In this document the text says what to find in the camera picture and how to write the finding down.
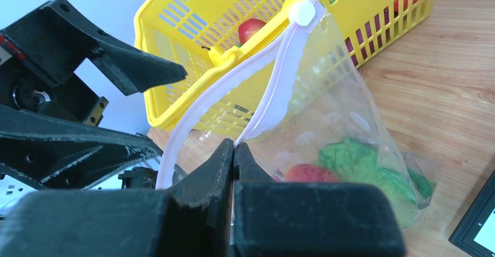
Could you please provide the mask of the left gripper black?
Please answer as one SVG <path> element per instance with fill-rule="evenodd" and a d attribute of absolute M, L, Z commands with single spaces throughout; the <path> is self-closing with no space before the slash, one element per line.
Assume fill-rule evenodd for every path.
<path fill-rule="evenodd" d="M 104 32 L 67 0 L 42 4 L 1 29 L 2 173 L 34 189 L 86 189 L 162 155 L 147 136 L 94 127 L 109 101 L 73 74 L 85 59 L 126 96 L 187 76 L 182 65 Z"/>

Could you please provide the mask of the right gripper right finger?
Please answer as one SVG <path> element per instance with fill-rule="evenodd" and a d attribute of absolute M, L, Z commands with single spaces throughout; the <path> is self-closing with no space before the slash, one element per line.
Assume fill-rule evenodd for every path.
<path fill-rule="evenodd" d="M 361 183 L 276 182 L 245 143 L 233 156 L 233 256 L 405 256 L 384 193 Z"/>

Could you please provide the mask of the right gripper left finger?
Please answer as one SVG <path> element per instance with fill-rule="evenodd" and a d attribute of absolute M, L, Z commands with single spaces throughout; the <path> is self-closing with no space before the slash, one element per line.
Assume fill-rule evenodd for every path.
<path fill-rule="evenodd" d="M 166 190 L 45 190 L 1 226 L 2 256 L 227 256 L 233 141 Z"/>

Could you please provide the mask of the red yellow apple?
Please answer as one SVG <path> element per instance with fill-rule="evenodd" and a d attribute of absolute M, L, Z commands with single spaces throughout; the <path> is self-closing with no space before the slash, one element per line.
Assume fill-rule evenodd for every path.
<path fill-rule="evenodd" d="M 284 178 L 289 182 L 336 183 L 340 181 L 335 173 L 313 164 L 295 165 L 285 173 Z"/>

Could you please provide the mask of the green lettuce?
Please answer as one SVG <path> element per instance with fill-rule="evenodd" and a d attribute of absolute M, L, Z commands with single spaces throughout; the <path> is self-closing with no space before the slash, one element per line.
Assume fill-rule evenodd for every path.
<path fill-rule="evenodd" d="M 345 138 L 318 152 L 317 164 L 342 182 L 365 183 L 379 188 L 389 200 L 401 229 L 410 227 L 426 208 L 436 183 L 404 160 L 379 159 L 376 145 Z"/>

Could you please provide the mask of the clear zip top bag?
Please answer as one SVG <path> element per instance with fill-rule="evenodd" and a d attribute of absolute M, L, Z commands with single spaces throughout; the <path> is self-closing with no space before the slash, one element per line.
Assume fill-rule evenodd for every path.
<path fill-rule="evenodd" d="M 404 160 L 435 182 L 438 162 L 401 152 L 392 140 L 326 8 L 294 2 L 288 19 L 273 42 L 188 108 L 165 146 L 156 187 L 170 187 L 179 164 L 206 160 L 225 138 L 247 144 L 279 182 L 289 182 L 284 175 L 295 165 L 318 165 L 319 150 L 345 138 L 376 145 L 379 159 Z"/>

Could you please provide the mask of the yellow plastic basket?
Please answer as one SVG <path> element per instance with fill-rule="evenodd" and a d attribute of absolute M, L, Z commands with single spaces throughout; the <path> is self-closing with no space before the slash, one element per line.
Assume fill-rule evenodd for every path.
<path fill-rule="evenodd" d="M 135 46 L 185 67 L 184 81 L 144 93 L 148 123 L 171 130 L 194 100 L 228 70 L 287 27 L 299 0 L 146 0 L 134 17 Z M 319 0 L 337 21 L 348 53 L 361 66 L 427 18 L 435 0 Z M 266 22 L 245 44 L 238 27 Z"/>

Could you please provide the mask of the dark red pomegranate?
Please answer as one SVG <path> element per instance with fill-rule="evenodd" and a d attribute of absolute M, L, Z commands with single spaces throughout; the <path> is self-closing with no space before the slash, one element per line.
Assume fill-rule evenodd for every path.
<path fill-rule="evenodd" d="M 256 18 L 250 18 L 241 23 L 238 27 L 239 45 L 245 44 L 265 25 L 266 22 Z"/>

